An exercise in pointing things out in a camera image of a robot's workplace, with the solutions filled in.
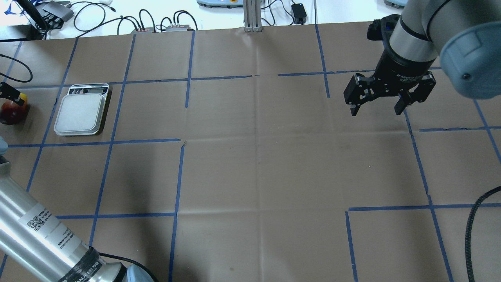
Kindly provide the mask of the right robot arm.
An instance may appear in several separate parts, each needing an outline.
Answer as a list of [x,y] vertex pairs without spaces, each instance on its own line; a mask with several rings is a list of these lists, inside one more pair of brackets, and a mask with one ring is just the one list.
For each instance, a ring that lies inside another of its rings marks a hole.
[[499,0],[409,0],[400,15],[374,20],[366,37],[384,50],[370,77],[356,73],[346,86],[351,115],[378,98],[398,97],[397,115],[425,102],[436,85],[430,70],[436,59],[465,98],[499,96],[500,6]]

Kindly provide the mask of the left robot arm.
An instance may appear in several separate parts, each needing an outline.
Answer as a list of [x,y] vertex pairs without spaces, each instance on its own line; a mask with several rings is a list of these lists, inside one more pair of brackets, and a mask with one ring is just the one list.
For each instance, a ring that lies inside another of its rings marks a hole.
[[137,261],[108,263],[11,178],[1,157],[1,250],[43,282],[155,282]]

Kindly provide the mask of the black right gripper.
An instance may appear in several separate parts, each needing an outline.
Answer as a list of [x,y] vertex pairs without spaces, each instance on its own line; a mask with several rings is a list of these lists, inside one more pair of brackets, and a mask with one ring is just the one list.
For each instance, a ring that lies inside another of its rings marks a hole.
[[433,61],[415,62],[385,49],[371,77],[355,73],[343,95],[350,106],[351,116],[356,116],[361,106],[377,98],[396,97],[396,115],[415,102],[425,102],[436,85],[429,68]]

